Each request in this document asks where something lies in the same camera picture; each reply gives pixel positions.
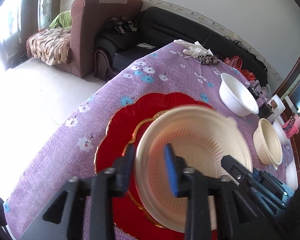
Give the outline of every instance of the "white tile floor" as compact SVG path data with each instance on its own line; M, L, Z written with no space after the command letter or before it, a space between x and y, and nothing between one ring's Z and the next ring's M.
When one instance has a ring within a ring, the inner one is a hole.
M6 199L46 140L105 82L31 58L0 73L0 197Z

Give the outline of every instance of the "blue gripper pad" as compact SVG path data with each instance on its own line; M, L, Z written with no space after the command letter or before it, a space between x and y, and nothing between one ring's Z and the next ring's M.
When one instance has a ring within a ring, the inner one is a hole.
M164 159L166 161L168 180L172 194L178 196L178 171L176 166L176 159L173 153L173 149L170 144L164 146Z

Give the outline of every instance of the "white bowl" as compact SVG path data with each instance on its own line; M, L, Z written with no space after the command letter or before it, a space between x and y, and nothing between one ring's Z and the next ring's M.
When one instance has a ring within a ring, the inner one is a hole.
M281 115L279 115L279 116L276 117L275 119L278 121L278 123L279 123L281 126L284 125L284 120L282 119Z
M273 164L275 169L282 163L282 147L272 124L265 118L259 120L259 125L253 134L253 143L259 160L265 164Z
M163 147L171 143L175 154L204 175L220 178L224 155L231 155L249 171L252 158L236 122L202 106L182 106L156 119L137 148L135 181L148 213L161 225L184 232L187 198L175 198L169 187ZM209 197L211 229L216 229L214 198Z
M219 94L222 102L231 112L241 117L259 113L256 100L239 80L228 73L222 73L221 78Z
M275 119L274 122L273 122L273 128L275 129L278 137L279 137L279 140L280 140L280 143L282 145L286 145L289 143L289 140L288 140L288 137L287 135L285 134L284 130L282 129L281 125L279 124L279 122Z

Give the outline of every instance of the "red plate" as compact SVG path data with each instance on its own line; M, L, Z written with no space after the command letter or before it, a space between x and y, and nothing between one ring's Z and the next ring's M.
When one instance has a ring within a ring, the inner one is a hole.
M128 143L138 145L143 133L160 114L181 105L210 105L196 101L183 93L150 93L139 98L134 104L121 108L109 121L106 135L95 153L95 171L111 167L113 161L122 156ZM139 240L182 240L179 233L161 226L142 206L137 193L134 173L131 176L130 191L123 198L113 198L113 220L124 232ZM212 239L217 239L216 230Z

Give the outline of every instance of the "green pillow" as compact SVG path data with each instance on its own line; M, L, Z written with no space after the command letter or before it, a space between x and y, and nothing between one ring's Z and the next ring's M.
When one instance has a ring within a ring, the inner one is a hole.
M49 28L56 28L62 26L66 29L70 29L72 26L72 18L70 11L60 13L49 25Z

